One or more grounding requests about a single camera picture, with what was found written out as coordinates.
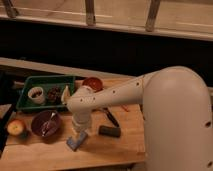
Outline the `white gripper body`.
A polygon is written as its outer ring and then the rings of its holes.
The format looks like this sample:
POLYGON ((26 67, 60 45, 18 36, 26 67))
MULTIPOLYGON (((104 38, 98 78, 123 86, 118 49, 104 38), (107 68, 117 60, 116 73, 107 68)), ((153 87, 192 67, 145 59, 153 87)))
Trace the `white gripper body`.
POLYGON ((73 129, 76 133, 80 133, 90 128, 90 119, 89 118, 72 118, 73 129))

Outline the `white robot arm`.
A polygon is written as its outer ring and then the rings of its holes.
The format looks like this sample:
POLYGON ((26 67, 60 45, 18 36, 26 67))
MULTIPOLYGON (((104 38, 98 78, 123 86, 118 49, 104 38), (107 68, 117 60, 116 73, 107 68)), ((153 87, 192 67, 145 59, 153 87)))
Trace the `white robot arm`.
POLYGON ((145 118, 147 171, 213 171, 213 111, 203 79, 187 67, 168 67, 98 93, 75 94, 75 115, 140 104, 145 118))

